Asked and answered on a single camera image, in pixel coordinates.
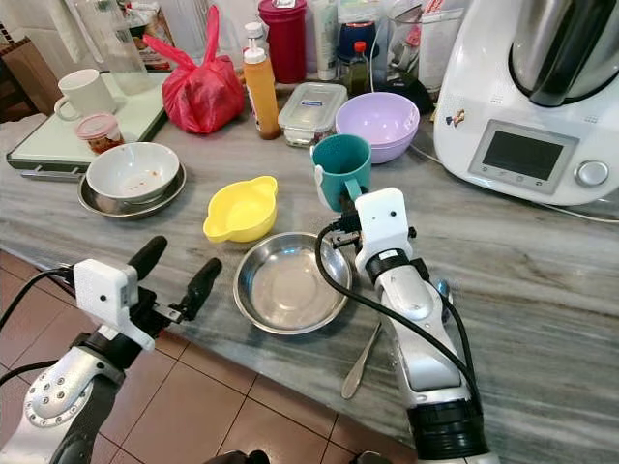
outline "mixing bowl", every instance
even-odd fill
[[[327,325],[344,307],[346,297],[318,271],[315,243],[313,234],[286,232],[245,255],[234,277],[234,300],[256,327],[272,334],[306,334]],[[350,289],[352,272],[341,252],[325,243],[321,256],[329,275]]]
[[[419,126],[419,110],[411,100],[389,92],[363,94],[347,101],[336,116],[336,131],[363,137],[371,146],[371,162],[386,162],[406,151]]]
[[[152,142],[126,143],[96,157],[86,181],[96,193],[131,203],[160,196],[179,169],[176,154]]]

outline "plastic lid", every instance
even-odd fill
[[[339,107],[346,102],[346,88],[339,84],[305,82],[297,86],[278,118],[284,128],[306,131],[310,137],[332,129]]]
[[[109,134],[117,126],[118,122],[111,113],[97,113],[82,119],[75,134],[82,140],[91,140]]]
[[[248,22],[245,25],[245,33],[249,39],[258,39],[264,35],[262,24],[259,22]]]
[[[297,16],[305,13],[306,0],[297,0],[293,8],[278,8],[273,4],[273,0],[261,0],[258,4],[260,17],[267,22],[275,17],[285,19],[288,16]]]
[[[257,65],[267,59],[267,54],[263,48],[248,48],[243,53],[243,60],[248,65]]]

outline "robotic hand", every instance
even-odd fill
[[[77,306],[103,324],[80,336],[32,383],[21,422],[0,450],[0,463],[90,462],[125,369],[142,350],[155,348],[155,338],[171,322],[195,318],[220,273],[220,260],[211,259],[179,304],[159,305],[157,295],[137,282],[155,267],[166,245],[164,237],[154,238],[122,269],[87,259],[68,272]]]
[[[368,273],[380,304],[338,285],[322,264],[322,239],[336,236],[334,247],[355,245],[357,271]],[[421,259],[412,260],[404,197],[384,188],[348,200],[342,217],[318,234],[316,264],[323,277],[352,300],[382,313],[383,326],[393,341],[398,385],[413,429],[420,463],[498,464],[484,436],[482,405],[475,383],[468,341],[459,315],[429,283]],[[442,323],[443,306],[457,322],[464,358]]]

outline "marble countertop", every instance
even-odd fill
[[[431,151],[425,126],[415,143]],[[329,326],[273,336],[243,318],[232,298],[237,265],[251,245],[210,244],[202,221],[221,187],[258,175],[278,178],[273,233],[316,233],[333,214],[318,202],[310,158],[282,138],[262,141],[253,122],[209,136],[166,124],[155,141],[188,169],[185,191],[139,221],[84,210],[76,185],[21,179],[0,163],[1,246],[40,267],[86,257],[127,260],[151,237],[169,240],[144,285],[177,301],[205,261],[223,271],[196,320],[174,332],[410,444],[384,335],[358,393],[341,382],[377,315],[348,304]],[[414,247],[434,278],[447,278],[467,327],[486,411],[486,436],[502,463],[619,462],[619,229],[532,206],[451,176],[413,154],[372,168],[375,189],[404,192]],[[356,288],[371,295],[366,278]]]

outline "purple bowl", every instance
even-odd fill
[[[391,147],[371,146],[371,163],[380,164],[382,162],[395,160],[397,157],[400,157],[404,154],[414,136],[415,134],[413,133],[410,137],[401,140],[398,145],[393,145]]]
[[[388,92],[363,94],[347,101],[336,116],[336,131],[363,137],[373,147],[393,147],[412,140],[419,110],[411,100]]]

